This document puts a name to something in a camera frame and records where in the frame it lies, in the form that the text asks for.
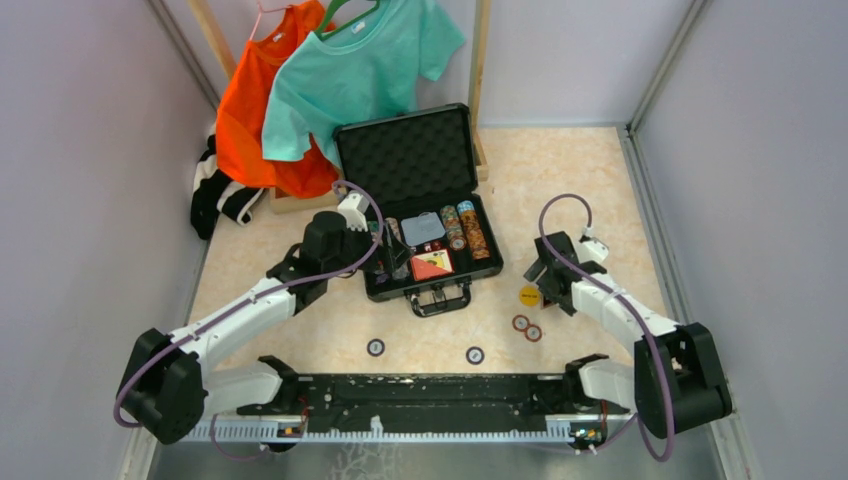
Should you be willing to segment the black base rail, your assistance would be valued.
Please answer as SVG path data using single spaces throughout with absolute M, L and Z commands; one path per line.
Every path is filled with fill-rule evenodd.
M 374 417 L 387 433 L 542 432 L 550 416 L 624 413 L 598 400 L 579 402 L 560 375 L 287 374 L 265 403 L 244 416 L 304 417 L 309 433 L 365 432 Z

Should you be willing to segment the purple chip on table right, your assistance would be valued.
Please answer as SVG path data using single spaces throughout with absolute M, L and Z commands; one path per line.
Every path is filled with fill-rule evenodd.
M 465 352 L 465 359 L 471 365 L 480 365 L 485 360 L 485 353 L 480 347 L 471 346 Z

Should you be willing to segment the green multicolour chip row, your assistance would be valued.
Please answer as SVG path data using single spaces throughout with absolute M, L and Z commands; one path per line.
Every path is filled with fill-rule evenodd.
M 455 237 L 464 237 L 463 228 L 459 218 L 459 214 L 453 205 L 446 205 L 439 212 L 442 224 L 444 226 L 446 236 L 449 240 Z

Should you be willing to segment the red white chip right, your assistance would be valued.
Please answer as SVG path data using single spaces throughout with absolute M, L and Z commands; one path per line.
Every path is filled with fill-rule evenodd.
M 525 338 L 530 342 L 538 342 L 543 336 L 543 331 L 538 325 L 529 325 L 524 331 Z

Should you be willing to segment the teal t-shirt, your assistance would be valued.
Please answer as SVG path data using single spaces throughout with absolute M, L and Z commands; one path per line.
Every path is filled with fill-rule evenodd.
M 437 81 L 464 42 L 436 1 L 381 1 L 333 34 L 309 33 L 272 82 L 263 158 L 296 162 L 317 147 L 341 166 L 334 130 L 417 110 L 419 79 Z

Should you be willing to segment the wooden clothes rack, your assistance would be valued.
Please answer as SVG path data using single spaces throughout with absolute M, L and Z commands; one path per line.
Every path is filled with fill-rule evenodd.
M 188 8 L 210 47 L 214 58 L 222 68 L 227 80 L 234 75 L 237 62 L 227 42 L 226 36 L 208 1 L 188 0 Z M 473 153 L 476 173 L 479 181 L 487 181 L 490 167 L 478 132 L 479 109 L 484 79 L 484 63 L 487 48 L 490 19 L 490 1 L 475 2 L 474 37 L 471 47 L 471 69 L 469 76 L 468 107 L 473 140 Z M 329 207 L 335 204 L 335 196 L 327 193 L 310 199 L 297 199 L 272 190 L 268 197 L 269 208 L 276 214 Z

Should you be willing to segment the purple chip on table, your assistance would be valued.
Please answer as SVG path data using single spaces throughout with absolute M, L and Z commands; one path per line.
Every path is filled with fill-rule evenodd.
M 374 338 L 367 343 L 367 353 L 372 357 L 379 357 L 385 352 L 385 343 L 379 338 Z
M 471 346 L 465 352 L 465 359 L 471 365 L 480 365 L 485 360 L 485 353 L 480 347 Z

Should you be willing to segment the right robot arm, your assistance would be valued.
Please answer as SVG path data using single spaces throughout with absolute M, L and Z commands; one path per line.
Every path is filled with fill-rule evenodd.
M 583 314 L 627 348 L 625 365 L 593 354 L 565 367 L 563 398 L 576 412 L 602 400 L 636 414 L 641 427 L 667 439 L 733 411 L 713 335 L 681 324 L 636 300 L 588 252 L 556 232 L 535 239 L 537 258 L 525 272 L 543 298 L 570 316 Z

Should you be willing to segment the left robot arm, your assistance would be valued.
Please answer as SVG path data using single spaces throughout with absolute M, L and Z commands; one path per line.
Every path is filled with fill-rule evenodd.
M 304 311 L 327 292 L 330 279 L 356 271 L 391 273 L 409 257 L 408 246 L 385 222 L 370 231 L 340 213 L 315 214 L 302 241 L 247 292 L 202 320 L 170 333 L 151 328 L 137 338 L 116 394 L 115 421 L 144 428 L 168 445 L 200 421 L 243 406 L 292 411 L 300 388 L 268 362 L 229 370 L 218 364 Z

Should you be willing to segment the purple chip on table left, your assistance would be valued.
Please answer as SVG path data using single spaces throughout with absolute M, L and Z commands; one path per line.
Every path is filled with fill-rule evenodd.
M 372 357 L 379 357 L 385 352 L 385 343 L 379 338 L 374 338 L 367 343 L 367 353 Z

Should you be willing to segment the red playing card box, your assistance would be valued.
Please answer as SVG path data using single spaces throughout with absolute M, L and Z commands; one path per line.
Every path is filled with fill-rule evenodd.
M 453 274 L 455 268 L 448 249 L 424 252 L 411 257 L 413 279 L 424 281 Z

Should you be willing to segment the black poker set case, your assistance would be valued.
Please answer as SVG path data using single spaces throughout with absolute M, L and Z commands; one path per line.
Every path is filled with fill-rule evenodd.
M 491 257 L 472 258 L 469 245 L 461 251 L 441 238 L 455 268 L 453 274 L 424 281 L 391 276 L 376 285 L 365 274 L 365 290 L 374 302 L 406 297 L 421 318 L 461 310 L 471 300 L 475 280 L 499 274 L 504 260 L 485 208 L 475 190 L 476 173 L 469 108 L 453 103 L 392 118 L 336 128 L 332 138 L 346 180 L 363 188 L 376 201 L 384 219 L 401 221 L 423 212 L 439 213 L 446 205 L 473 203 Z

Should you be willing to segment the blue backed card deck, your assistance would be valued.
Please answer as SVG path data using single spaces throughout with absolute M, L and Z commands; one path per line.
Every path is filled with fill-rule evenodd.
M 415 247 L 441 239 L 446 230 L 435 212 L 423 212 L 400 221 L 401 232 L 407 245 Z

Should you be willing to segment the yellow round button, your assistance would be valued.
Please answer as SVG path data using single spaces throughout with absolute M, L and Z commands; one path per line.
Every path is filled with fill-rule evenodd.
M 542 295 L 536 287 L 526 285 L 519 291 L 519 301 L 527 307 L 535 307 L 542 301 Z

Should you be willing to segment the black white striped garment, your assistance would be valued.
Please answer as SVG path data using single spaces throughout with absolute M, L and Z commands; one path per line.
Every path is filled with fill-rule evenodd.
M 192 186 L 190 224 L 198 238 L 208 241 L 220 216 L 246 227 L 265 190 L 247 187 L 218 167 L 215 125 L 209 129 L 205 150 L 199 157 Z

